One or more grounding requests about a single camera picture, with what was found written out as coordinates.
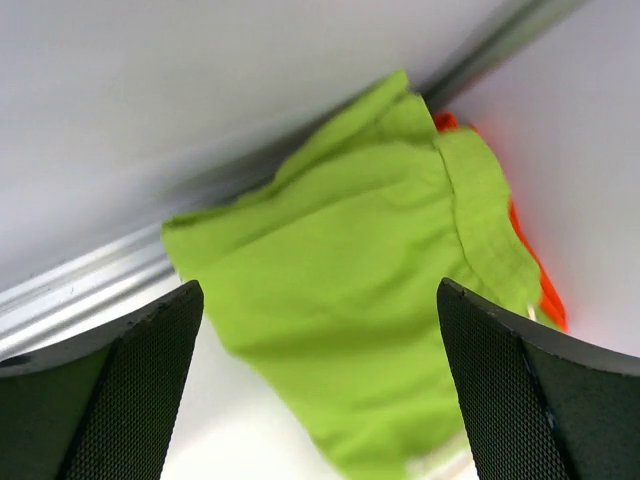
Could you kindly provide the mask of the green shorts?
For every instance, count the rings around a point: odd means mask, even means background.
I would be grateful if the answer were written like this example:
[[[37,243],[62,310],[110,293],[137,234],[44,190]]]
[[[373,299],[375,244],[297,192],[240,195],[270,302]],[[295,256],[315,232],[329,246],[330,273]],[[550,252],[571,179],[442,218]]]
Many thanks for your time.
[[[436,307],[450,278],[520,315],[567,315],[476,130],[397,71],[272,181],[163,227],[225,349],[346,479],[406,479],[463,427]]]

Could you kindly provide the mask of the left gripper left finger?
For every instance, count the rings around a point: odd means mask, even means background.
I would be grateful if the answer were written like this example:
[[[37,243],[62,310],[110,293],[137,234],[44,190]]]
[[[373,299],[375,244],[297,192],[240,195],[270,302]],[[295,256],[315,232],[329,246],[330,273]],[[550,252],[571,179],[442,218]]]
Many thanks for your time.
[[[203,316],[189,281],[1,363],[4,479],[158,479]]]

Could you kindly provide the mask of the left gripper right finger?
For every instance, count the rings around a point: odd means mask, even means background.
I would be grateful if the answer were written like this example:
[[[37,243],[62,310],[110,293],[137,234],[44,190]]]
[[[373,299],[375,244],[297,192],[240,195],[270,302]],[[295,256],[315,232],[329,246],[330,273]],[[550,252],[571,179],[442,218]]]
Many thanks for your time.
[[[437,311],[481,479],[636,479],[639,360],[507,311],[451,279]]]

